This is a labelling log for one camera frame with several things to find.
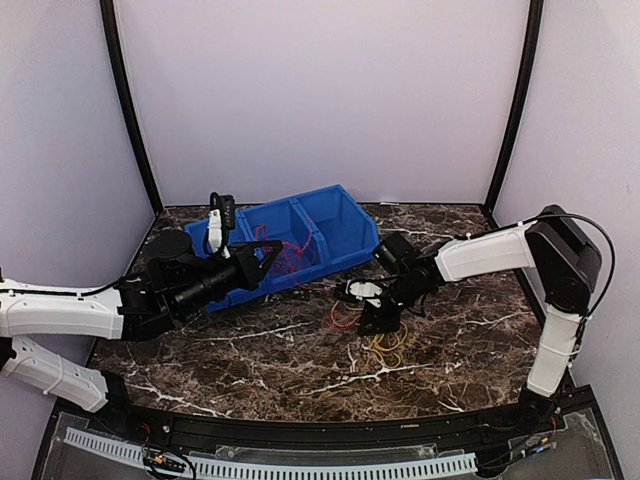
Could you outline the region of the blue three-compartment plastic bin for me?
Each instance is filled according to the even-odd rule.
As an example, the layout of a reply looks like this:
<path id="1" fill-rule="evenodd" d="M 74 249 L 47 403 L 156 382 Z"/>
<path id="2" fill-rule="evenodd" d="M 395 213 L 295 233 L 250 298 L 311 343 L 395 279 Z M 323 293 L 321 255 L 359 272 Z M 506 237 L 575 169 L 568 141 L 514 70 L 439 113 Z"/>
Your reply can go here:
<path id="1" fill-rule="evenodd" d="M 255 240 L 281 240 L 283 251 L 258 289 L 236 289 L 210 303 L 209 312 L 363 265 L 373 259 L 379 235 L 375 221 L 334 185 L 238 210 L 228 245 Z"/>

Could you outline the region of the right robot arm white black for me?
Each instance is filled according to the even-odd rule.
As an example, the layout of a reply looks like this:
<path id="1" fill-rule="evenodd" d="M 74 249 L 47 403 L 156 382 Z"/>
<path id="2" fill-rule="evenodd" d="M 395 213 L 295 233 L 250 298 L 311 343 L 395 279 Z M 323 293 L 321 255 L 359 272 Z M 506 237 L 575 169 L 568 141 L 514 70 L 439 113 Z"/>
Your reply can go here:
<path id="1" fill-rule="evenodd" d="M 597 230 L 609 249 L 610 272 L 596 243 L 581 229 Z M 466 234 L 422 253 L 402 234 L 393 233 L 372 252 L 388 273 L 383 280 L 353 280 L 347 294 L 363 301 L 358 333 L 375 336 L 398 331 L 401 316 L 446 284 L 511 271 L 528 297 L 534 295 L 526 271 L 543 290 L 536 313 L 541 336 L 531 370 L 510 418 L 484 429 L 530 434 L 550 421 L 559 407 L 564 379 L 579 355 L 588 322 L 611 286 L 617 252 L 608 232 L 594 220 L 569 213 L 556 204 L 538 215 Z"/>

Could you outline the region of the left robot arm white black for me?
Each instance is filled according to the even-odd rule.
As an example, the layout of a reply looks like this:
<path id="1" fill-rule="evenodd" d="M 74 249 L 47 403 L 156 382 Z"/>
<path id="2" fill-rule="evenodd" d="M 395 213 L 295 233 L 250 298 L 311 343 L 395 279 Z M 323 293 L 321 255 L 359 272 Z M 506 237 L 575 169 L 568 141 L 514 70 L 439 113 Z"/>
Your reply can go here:
<path id="1" fill-rule="evenodd" d="M 280 255 L 279 240 L 223 248 L 202 258 L 191 237 L 167 230 L 148 246 L 144 269 L 92 290 L 1 281 L 1 374 L 101 413 L 120 436 L 141 427 L 124 380 L 76 364 L 32 340 L 33 335 L 80 335 L 149 341 L 176 329 L 190 314 L 229 293 L 253 291 Z"/>

